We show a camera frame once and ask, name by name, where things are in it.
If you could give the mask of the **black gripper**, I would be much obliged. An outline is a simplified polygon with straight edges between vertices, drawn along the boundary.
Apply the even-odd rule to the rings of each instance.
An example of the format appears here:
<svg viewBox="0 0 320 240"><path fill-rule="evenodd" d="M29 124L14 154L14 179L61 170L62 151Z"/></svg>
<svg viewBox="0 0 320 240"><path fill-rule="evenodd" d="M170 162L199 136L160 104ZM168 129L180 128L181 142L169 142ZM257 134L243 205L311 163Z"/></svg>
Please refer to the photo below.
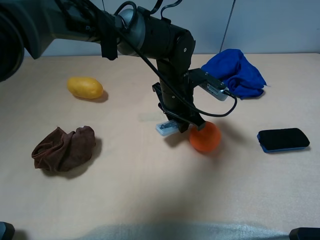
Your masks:
<svg viewBox="0 0 320 240"><path fill-rule="evenodd" d="M157 70L166 77L169 84L187 102L193 104L193 89L189 80L188 66L171 63L167 59L156 61ZM172 121L172 127L180 133L186 132L190 123L199 132L206 126L206 121L198 112L185 105L163 80L155 83L152 90L157 94L159 107L167 118Z"/></svg>

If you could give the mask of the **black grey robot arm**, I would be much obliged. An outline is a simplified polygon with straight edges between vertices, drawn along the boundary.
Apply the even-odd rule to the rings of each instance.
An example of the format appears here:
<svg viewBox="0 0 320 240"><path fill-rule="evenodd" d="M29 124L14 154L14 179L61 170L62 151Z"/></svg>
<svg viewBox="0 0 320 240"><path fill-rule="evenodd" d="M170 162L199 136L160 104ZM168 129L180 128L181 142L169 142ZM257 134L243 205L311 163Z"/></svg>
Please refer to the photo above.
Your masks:
<svg viewBox="0 0 320 240"><path fill-rule="evenodd" d="M152 12L124 2L115 13L99 9L89 0L3 0L0 3L0 79L20 68L25 52L38 59L56 39L97 43L101 56L118 54L152 59L160 81L152 88L159 107L184 132L189 125L205 127L193 103L189 75L195 40L184 28Z"/></svg>

